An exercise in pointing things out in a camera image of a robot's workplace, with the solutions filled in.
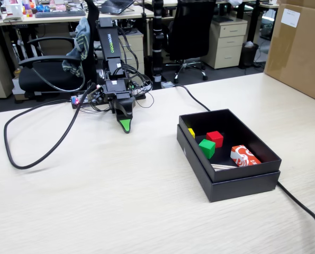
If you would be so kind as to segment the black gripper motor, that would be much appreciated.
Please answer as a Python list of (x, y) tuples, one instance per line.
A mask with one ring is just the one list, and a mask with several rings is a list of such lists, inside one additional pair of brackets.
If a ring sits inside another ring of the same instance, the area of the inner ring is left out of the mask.
[(133, 108), (136, 100), (130, 97), (127, 90), (128, 79), (106, 80), (104, 85), (104, 99), (114, 100), (116, 119), (125, 133), (131, 131)]

